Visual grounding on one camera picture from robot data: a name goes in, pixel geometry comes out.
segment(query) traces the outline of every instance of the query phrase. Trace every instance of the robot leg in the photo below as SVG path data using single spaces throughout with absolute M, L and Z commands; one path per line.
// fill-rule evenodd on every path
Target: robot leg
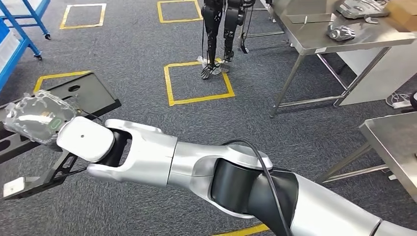
M 215 64 L 217 34 L 223 14 L 223 0 L 205 0 L 201 9 L 207 33 L 207 54 L 209 63 L 201 72 L 202 79 L 208 79 L 218 67 Z
M 222 71 L 227 72 L 228 62 L 231 62 L 235 53 L 233 52 L 233 39 L 235 38 L 236 27 L 243 24 L 244 11 L 242 10 L 243 1 L 229 0 L 224 22 L 224 56 Z

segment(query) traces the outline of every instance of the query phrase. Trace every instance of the green label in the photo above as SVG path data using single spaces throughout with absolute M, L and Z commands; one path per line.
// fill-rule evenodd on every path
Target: green label
M 50 129 L 57 129 L 61 124 L 63 123 L 63 120 L 59 117 L 55 117 L 49 122 L 48 127 Z

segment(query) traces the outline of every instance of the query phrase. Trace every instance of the yellow floor marking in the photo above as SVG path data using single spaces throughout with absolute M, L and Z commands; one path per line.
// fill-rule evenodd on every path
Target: yellow floor marking
M 246 236 L 246 235 L 260 233 L 260 232 L 267 231 L 267 230 L 269 230 L 269 228 L 265 224 L 261 224 L 261 225 L 255 225 L 249 228 L 236 230 L 236 231 L 219 234 L 219 235 L 213 235 L 213 236 Z
M 235 92 L 233 92 L 232 85 L 230 84 L 229 77 L 226 73 L 222 73 L 224 84 L 227 88 L 227 93 L 224 94 L 216 94 L 216 95 L 210 95 L 210 96 L 204 96 L 204 97 L 196 97 L 196 98 L 189 98 L 189 99 L 183 99 L 183 100 L 174 100 L 174 95 L 172 92 L 172 85 L 171 85 L 171 78 L 169 74 L 169 68 L 170 67 L 176 67 L 176 66 L 190 66 L 190 65 L 200 65 L 201 63 L 199 61 L 191 61 L 191 62 L 185 62 L 185 63 L 171 63 L 166 66 L 164 66 L 164 74 L 165 74 L 165 83 L 167 86 L 167 94 L 168 94 L 168 104 L 170 106 L 178 105 L 178 104 L 186 104 L 186 103 L 192 103 L 192 102 L 202 102 L 202 101 L 208 101 L 208 100 L 214 100 L 214 99 L 220 99 L 220 98 L 227 98 L 227 97 L 234 97 Z
M 90 27 L 97 27 L 97 26 L 103 26 L 104 23 L 104 13 L 106 12 L 106 3 L 95 3 L 95 4 L 75 4 L 75 5 L 67 5 L 64 17 L 62 18 L 62 22 L 60 25 L 60 30 L 62 29 L 79 29 L 79 28 L 90 28 Z M 101 6 L 101 13 L 100 13 L 100 20 L 98 24 L 94 25 L 82 25 L 82 26 L 65 26 L 66 20 L 68 18 L 69 11 L 72 7 L 80 7 L 80 6 Z
M 161 7 L 161 3 L 174 3 L 174 2 L 187 2 L 187 1 L 193 1 L 196 9 L 197 9 L 197 13 L 199 18 L 195 18 L 195 19 L 180 19 L 180 20 L 164 20 L 164 18 L 162 17 L 162 7 Z M 171 0 L 171 1 L 158 1 L 156 3 L 156 7 L 158 8 L 158 17 L 159 17 L 159 22 L 161 23 L 178 23 L 178 22 L 190 22 L 190 21 L 200 21 L 203 19 L 203 16 L 201 15 L 201 10 L 200 10 L 200 6 L 198 5 L 197 0 Z
M 44 75 L 44 76 L 41 76 L 36 81 L 35 87 L 33 88 L 33 93 L 35 93 L 38 90 L 40 90 L 40 87 L 41 87 L 42 82 L 44 80 L 58 79 L 58 78 L 62 78 L 62 77 L 75 76 L 75 75 L 85 75 L 85 74 L 90 73 L 90 72 L 91 72 L 90 70 L 86 70 L 86 71 L 76 71 L 76 72 L 69 72 L 69 73 L 62 73 L 62 74 L 54 74 L 54 75 Z

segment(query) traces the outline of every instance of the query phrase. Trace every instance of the humanoid robot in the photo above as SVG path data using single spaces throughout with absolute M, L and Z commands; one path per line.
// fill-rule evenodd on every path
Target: humanoid robot
M 204 0 L 201 13 L 204 19 L 207 33 L 207 66 L 201 72 L 202 79 L 208 79 L 213 71 L 221 67 L 227 72 L 228 63 L 233 59 L 233 39 L 235 38 L 237 26 L 241 26 L 245 17 L 245 9 L 252 7 L 255 0 Z M 224 55 L 221 63 L 215 61 L 217 35 L 220 21 L 225 8 L 226 18 L 224 21 Z

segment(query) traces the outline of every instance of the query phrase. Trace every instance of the silver robotic arm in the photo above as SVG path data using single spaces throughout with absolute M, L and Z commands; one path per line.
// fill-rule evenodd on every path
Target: silver robotic arm
M 126 138 L 132 139 L 131 147 L 119 165 Z M 261 163 L 246 146 L 183 143 L 155 127 L 118 119 L 103 127 L 83 117 L 60 130 L 57 144 L 92 162 L 87 171 L 96 178 L 178 186 L 228 215 L 257 217 L 277 235 L 283 235 L 286 222 L 294 236 L 417 236 L 306 178 L 273 168 L 261 153 L 278 192 L 282 221 Z

